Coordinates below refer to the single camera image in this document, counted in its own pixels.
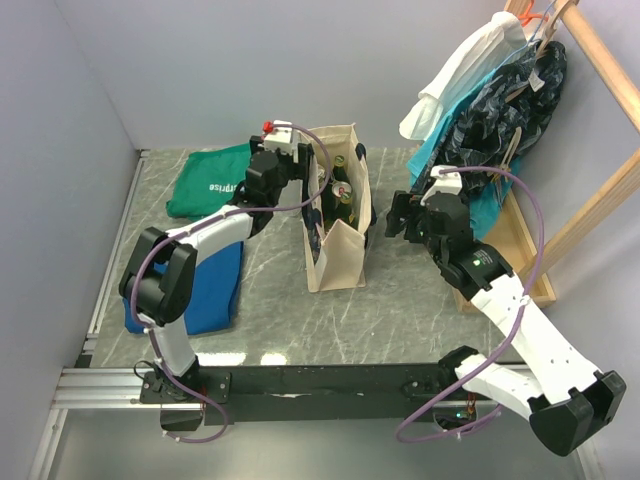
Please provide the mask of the beige canvas tote bag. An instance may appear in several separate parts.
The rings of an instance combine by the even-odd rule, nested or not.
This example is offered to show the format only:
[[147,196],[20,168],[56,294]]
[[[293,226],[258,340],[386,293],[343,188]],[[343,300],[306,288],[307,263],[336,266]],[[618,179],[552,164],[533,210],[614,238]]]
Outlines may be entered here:
[[[317,127],[312,132],[316,139],[303,136],[314,155],[301,187],[304,200],[315,198],[301,209],[308,289],[319,292],[362,287],[367,232],[375,222],[366,149],[357,138],[354,124]],[[337,198],[336,189],[328,185],[318,193],[338,156],[345,159],[347,182],[352,188],[353,225],[331,218],[329,201]]]

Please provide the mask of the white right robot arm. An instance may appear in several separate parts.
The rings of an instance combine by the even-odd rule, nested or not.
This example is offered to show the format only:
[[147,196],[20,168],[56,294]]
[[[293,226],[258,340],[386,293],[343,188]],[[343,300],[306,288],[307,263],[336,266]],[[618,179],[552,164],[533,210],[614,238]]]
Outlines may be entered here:
[[439,363],[441,392],[397,427],[397,440],[407,442],[404,430],[436,403],[467,391],[528,420],[538,440],[562,457],[612,421],[627,389],[622,377],[614,370],[601,371],[580,354],[527,294],[499,251],[474,238],[460,196],[437,192],[421,200],[395,192],[385,234],[424,244],[444,280],[498,327],[504,346],[512,346],[531,372],[497,364],[503,347],[488,357],[467,346],[450,352]]

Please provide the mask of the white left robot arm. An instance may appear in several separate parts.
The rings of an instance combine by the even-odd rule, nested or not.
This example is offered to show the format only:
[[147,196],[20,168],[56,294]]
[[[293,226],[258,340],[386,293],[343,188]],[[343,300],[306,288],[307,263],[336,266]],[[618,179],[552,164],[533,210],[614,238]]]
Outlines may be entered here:
[[245,178],[228,204],[172,232],[144,230],[120,280],[132,320],[150,338],[164,389],[179,402],[193,399],[200,388],[199,361],[184,321],[197,266],[260,233],[281,211],[282,190],[307,177],[313,156],[298,130],[283,123],[252,137],[250,149]]

